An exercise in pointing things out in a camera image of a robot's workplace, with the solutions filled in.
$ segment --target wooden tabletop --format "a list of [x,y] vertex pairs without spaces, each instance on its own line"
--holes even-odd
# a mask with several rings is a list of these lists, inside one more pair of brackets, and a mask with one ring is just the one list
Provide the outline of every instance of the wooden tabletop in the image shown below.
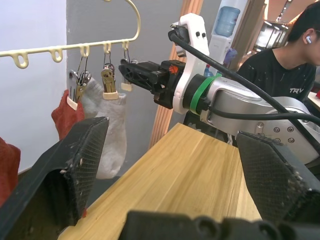
[[177,124],[59,240],[117,240],[129,210],[258,220],[238,149]]
[[317,93],[310,92],[308,95],[308,99],[312,102],[312,104],[316,107],[318,111],[320,111],[320,99],[316,97]]

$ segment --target black t-shirt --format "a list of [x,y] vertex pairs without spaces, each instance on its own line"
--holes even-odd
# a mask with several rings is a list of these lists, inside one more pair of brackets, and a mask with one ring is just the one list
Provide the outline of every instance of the black t-shirt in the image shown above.
[[[316,67],[306,63],[285,69],[274,51],[267,49],[251,56],[237,73],[271,97],[291,97],[302,102],[314,85]],[[223,137],[226,143],[237,147],[234,136],[224,133]]]

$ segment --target red cloth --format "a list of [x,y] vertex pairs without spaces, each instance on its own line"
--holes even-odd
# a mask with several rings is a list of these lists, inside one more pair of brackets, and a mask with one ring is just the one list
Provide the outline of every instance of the red cloth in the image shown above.
[[18,183],[20,149],[0,137],[0,207]]
[[73,110],[67,103],[68,95],[69,90],[65,90],[59,107],[51,113],[51,117],[59,134],[59,140],[67,136],[74,124],[85,119],[84,108],[81,102],[78,102],[76,111]]

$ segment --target white sock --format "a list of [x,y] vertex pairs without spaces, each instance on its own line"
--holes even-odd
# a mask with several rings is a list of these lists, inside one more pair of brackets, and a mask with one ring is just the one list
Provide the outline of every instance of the white sock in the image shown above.
[[111,179],[124,163],[127,151],[126,136],[126,100],[127,95],[119,93],[117,100],[104,100],[104,88],[91,78],[86,87],[81,103],[85,118],[109,117],[109,127],[101,154],[97,179]]

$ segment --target person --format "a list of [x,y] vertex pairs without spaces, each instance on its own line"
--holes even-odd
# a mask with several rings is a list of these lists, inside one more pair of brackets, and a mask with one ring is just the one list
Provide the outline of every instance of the person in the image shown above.
[[[303,102],[311,91],[320,66],[320,2],[309,5],[288,35],[286,46],[270,48],[248,58],[238,74],[272,97]],[[224,140],[237,146],[234,136]]]

